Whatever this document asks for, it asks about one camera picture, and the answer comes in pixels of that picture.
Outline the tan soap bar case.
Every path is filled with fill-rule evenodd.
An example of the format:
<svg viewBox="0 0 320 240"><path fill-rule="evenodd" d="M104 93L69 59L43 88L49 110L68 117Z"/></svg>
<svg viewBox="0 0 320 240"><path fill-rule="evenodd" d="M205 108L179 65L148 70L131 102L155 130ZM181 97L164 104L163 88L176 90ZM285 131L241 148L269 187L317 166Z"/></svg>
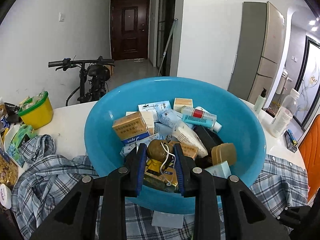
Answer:
<svg viewBox="0 0 320 240"><path fill-rule="evenodd" d="M236 148L233 143L224 143L215 146L212 148L211 154L213 165L227 161L228 165L232 166L237 161Z"/></svg>

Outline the brown round ball with cord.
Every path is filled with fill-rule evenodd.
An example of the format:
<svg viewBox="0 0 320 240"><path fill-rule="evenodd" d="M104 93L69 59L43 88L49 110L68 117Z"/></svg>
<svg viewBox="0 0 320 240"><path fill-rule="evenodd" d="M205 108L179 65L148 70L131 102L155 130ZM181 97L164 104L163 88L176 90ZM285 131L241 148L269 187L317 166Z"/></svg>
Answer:
<svg viewBox="0 0 320 240"><path fill-rule="evenodd" d="M146 156L148 159L154 159L162 163L160 171L162 172L163 166L168 161L173 161L173 167L176 165L176 157L174 155L174 149L165 140L155 139L149 143L146 150Z"/></svg>

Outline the pale teal small box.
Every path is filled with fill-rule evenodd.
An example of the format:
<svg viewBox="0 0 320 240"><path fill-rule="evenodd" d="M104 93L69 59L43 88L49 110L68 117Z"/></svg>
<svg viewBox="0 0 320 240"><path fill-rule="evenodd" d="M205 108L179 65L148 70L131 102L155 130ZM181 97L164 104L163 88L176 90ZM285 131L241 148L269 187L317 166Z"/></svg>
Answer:
<svg viewBox="0 0 320 240"><path fill-rule="evenodd" d="M224 161L222 163L208 167L206 168L206 171L208 171L212 176L225 178L225 179L227 179L229 176L232 175L228 165L228 161Z"/></svg>

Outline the gold blue cigarette box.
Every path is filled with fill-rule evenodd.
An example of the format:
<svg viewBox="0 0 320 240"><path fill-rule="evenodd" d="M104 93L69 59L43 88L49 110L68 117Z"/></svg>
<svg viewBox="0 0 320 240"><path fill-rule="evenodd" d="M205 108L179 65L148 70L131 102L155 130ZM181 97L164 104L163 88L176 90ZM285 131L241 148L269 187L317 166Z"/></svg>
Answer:
<svg viewBox="0 0 320 240"><path fill-rule="evenodd" d="M162 163L148 159L144 172L143 184L147 187L170 193L178 192L178 182L173 161L168 161L160 171Z"/></svg>

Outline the gold cigarette box upright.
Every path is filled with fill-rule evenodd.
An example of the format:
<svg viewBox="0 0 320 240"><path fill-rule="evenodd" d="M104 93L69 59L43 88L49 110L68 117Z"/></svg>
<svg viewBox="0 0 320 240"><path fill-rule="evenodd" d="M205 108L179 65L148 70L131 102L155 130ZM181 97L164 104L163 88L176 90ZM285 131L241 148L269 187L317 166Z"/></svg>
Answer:
<svg viewBox="0 0 320 240"><path fill-rule="evenodd" d="M150 136L147 124L140 112L115 120L112 128L124 145L131 144Z"/></svg>

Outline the white tissue pack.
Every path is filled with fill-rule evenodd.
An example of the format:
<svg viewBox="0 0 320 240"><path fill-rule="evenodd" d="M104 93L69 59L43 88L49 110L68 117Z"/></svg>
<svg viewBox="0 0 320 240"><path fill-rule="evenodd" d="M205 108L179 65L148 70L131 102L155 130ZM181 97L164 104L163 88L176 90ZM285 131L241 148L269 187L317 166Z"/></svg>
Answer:
<svg viewBox="0 0 320 240"><path fill-rule="evenodd" d="M181 143L197 147L197 156L199 158L204 158L208 155L208 151L206 150L198 135L183 121L178 120L178 122L174 124L172 128L172 135Z"/></svg>

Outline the teal cosmetic tube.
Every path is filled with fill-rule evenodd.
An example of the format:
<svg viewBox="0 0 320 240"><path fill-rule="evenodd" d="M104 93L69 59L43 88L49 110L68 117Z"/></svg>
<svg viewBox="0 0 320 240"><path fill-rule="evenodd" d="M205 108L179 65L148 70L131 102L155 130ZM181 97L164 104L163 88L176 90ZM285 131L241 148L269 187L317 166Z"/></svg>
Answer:
<svg viewBox="0 0 320 240"><path fill-rule="evenodd" d="M197 118L190 115L183 115L182 121L192 125L203 126L216 133L218 133L222 128L222 125L219 124L215 119L212 120L212 119Z"/></svg>

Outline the cream white box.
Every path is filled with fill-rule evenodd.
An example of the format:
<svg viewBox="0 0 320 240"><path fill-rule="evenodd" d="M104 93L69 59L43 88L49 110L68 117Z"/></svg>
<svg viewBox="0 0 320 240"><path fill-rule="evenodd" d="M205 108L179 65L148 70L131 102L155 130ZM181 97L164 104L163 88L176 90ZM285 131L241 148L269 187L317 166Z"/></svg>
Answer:
<svg viewBox="0 0 320 240"><path fill-rule="evenodd" d="M155 125L151 112L132 112L130 115L125 115L122 122L131 137L138 135L148 137L154 134Z"/></svg>

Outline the blue plastic basin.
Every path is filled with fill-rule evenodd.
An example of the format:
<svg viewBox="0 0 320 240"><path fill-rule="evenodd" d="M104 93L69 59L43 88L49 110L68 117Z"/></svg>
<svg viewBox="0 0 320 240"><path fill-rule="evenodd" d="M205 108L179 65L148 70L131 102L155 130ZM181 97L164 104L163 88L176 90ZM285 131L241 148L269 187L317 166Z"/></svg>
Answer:
<svg viewBox="0 0 320 240"><path fill-rule="evenodd" d="M266 157L266 139L260 122L236 96L210 83L182 77L153 77L133 81L107 93L90 111L84 131L86 151L104 182L104 207L120 211L125 193L119 173L124 159L123 143L112 128L114 120L142 103L191 98L196 105L217 115L222 125L219 137L235 145L237 161L232 174L251 186L259 176Z"/></svg>

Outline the white box red label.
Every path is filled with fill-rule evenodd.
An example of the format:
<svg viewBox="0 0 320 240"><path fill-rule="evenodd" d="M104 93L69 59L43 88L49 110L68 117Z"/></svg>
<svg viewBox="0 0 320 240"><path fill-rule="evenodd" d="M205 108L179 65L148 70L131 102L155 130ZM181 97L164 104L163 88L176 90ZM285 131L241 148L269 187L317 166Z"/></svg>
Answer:
<svg viewBox="0 0 320 240"><path fill-rule="evenodd" d="M195 118L201 118L201 119L206 119L206 120L217 120L217 116L199 109L195 109L189 106L183 106L181 108L181 113L184 115L189 115L193 116Z"/></svg>

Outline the light blue RA packet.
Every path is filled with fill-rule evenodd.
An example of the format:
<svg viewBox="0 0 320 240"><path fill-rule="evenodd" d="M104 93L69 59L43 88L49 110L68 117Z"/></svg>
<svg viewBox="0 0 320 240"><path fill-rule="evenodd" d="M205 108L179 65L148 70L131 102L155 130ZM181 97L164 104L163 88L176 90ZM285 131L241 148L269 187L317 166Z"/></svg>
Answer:
<svg viewBox="0 0 320 240"><path fill-rule="evenodd" d="M167 109L171 109L171 104L169 101L159 101L152 103L145 103L138 105L138 110L140 112L151 112L153 115L154 122L159 121L159 116L164 113Z"/></svg>

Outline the black blue small box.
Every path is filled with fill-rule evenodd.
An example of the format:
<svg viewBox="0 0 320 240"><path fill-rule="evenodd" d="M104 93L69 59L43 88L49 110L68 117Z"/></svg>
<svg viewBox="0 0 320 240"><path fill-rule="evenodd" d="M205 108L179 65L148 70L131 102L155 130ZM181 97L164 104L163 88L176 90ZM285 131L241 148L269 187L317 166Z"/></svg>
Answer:
<svg viewBox="0 0 320 240"><path fill-rule="evenodd" d="M296 141L295 137L293 136L290 129L285 131L284 138L285 138L287 149L289 151L295 153L298 150L297 141Z"/></svg>

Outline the blue plaid shirt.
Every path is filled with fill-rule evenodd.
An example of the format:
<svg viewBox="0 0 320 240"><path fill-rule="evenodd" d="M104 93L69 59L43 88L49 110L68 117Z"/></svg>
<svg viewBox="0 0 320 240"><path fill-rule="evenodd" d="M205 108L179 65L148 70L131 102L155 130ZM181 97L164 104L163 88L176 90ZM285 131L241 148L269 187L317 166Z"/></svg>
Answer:
<svg viewBox="0 0 320 240"><path fill-rule="evenodd" d="M11 209L22 237L29 239L57 204L85 175L97 177L89 157L67 159L56 153L49 135L36 136L21 146L29 167L11 191ZM263 169L251 191L277 217L286 207L308 203L305 169L285 159L266 155ZM186 215L180 229L151 225L153 211L125 202L127 239L192 239L194 216Z"/></svg>

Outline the beige wooden-look small box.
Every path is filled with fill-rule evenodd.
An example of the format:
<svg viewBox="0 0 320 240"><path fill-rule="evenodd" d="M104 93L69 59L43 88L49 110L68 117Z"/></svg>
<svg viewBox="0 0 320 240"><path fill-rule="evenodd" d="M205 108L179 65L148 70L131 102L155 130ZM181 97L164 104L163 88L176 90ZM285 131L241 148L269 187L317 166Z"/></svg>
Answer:
<svg viewBox="0 0 320 240"><path fill-rule="evenodd" d="M187 98L175 98L174 100L174 110L177 112L181 112L181 109L184 107L193 108L193 100Z"/></svg>

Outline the green pump bottle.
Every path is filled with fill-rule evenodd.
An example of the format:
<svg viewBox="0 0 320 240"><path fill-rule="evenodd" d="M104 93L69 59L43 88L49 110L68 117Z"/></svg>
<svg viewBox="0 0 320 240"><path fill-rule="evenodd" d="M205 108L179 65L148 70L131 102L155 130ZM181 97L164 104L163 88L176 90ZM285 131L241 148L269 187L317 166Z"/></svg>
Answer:
<svg viewBox="0 0 320 240"><path fill-rule="evenodd" d="M253 110L256 113L256 115L259 115L260 111L262 110L264 104L265 104L265 100L266 100L266 88L263 88L263 91L261 92L261 94L257 97L257 100L254 104Z"/></svg>

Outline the black bicycle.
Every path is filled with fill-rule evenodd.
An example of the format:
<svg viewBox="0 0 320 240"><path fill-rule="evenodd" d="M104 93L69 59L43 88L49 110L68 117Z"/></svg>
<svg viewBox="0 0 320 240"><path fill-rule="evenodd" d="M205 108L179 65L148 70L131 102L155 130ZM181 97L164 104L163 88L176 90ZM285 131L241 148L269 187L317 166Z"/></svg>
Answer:
<svg viewBox="0 0 320 240"><path fill-rule="evenodd" d="M64 72L76 67L80 68L80 85L67 98L65 106L68 106L69 100L79 91L77 101L87 103L98 101L107 92L109 92L107 81L111 78L111 69L114 67L115 60L105 59L99 56L96 60L71 60L64 58L62 61L48 62L49 68L55 70L62 69Z"/></svg>

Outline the clear plastic bottle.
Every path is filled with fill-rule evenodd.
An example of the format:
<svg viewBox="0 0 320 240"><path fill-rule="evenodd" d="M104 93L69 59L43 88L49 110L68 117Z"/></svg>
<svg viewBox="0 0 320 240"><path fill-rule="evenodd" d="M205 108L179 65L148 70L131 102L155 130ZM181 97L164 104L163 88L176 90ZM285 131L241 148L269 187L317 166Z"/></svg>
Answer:
<svg viewBox="0 0 320 240"><path fill-rule="evenodd" d="M287 126L293 119L297 110L297 103L300 93L295 89L291 89L290 93L285 97L283 103L279 107L274 119L270 124L270 133L275 138L284 134Z"/></svg>

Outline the yellow tub green rim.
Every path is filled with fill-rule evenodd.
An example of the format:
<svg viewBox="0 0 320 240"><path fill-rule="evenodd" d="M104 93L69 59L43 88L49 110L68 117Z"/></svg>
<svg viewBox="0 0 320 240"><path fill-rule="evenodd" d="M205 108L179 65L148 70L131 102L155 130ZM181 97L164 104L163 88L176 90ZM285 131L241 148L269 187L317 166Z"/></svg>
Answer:
<svg viewBox="0 0 320 240"><path fill-rule="evenodd" d="M39 129L50 123L53 118L53 108L47 91L25 100L18 111L18 116L23 123L30 125L33 129Z"/></svg>

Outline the white jar lid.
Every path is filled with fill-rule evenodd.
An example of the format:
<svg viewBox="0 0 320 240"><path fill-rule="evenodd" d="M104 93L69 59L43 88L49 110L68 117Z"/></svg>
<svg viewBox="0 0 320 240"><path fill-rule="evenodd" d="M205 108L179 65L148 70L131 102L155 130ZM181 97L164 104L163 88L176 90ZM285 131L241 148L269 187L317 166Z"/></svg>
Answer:
<svg viewBox="0 0 320 240"><path fill-rule="evenodd" d="M11 190L5 184L0 185L0 201L3 207L11 209Z"/></svg>

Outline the green floral tissue box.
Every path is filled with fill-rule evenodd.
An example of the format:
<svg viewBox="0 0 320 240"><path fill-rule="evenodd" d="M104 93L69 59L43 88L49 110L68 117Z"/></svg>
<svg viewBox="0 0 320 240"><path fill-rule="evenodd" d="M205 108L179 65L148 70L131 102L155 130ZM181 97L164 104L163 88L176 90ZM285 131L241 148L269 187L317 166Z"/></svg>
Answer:
<svg viewBox="0 0 320 240"><path fill-rule="evenodd" d="M19 148L37 134L32 126L20 124L9 129L4 138L4 149L9 158L19 167L23 167L24 159L19 153Z"/></svg>

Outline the beige grey refrigerator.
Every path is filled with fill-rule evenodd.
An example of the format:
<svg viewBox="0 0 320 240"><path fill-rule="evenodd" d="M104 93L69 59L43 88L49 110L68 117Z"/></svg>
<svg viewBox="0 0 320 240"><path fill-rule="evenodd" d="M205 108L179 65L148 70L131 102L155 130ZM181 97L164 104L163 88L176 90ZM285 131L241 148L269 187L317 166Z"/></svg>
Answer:
<svg viewBox="0 0 320 240"><path fill-rule="evenodd" d="M269 95L279 69L285 18L270 2L244 2L238 51L228 86L235 96L255 103Z"/></svg>

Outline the dark brown door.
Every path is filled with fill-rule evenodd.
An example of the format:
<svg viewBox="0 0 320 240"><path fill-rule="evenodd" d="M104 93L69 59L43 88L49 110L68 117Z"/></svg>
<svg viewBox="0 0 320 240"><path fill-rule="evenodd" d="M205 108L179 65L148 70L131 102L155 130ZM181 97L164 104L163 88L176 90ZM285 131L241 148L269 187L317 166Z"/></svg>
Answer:
<svg viewBox="0 0 320 240"><path fill-rule="evenodd" d="M114 60L146 59L150 0L111 0L111 52Z"/></svg>

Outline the white light switch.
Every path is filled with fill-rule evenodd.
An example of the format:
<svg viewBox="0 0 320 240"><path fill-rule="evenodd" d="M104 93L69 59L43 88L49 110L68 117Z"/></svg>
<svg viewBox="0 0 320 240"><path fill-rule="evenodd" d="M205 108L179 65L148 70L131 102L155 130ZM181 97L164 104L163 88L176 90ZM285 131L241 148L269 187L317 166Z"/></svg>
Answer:
<svg viewBox="0 0 320 240"><path fill-rule="evenodd" d="M63 13L59 13L59 21L63 22L65 20L65 15Z"/></svg>

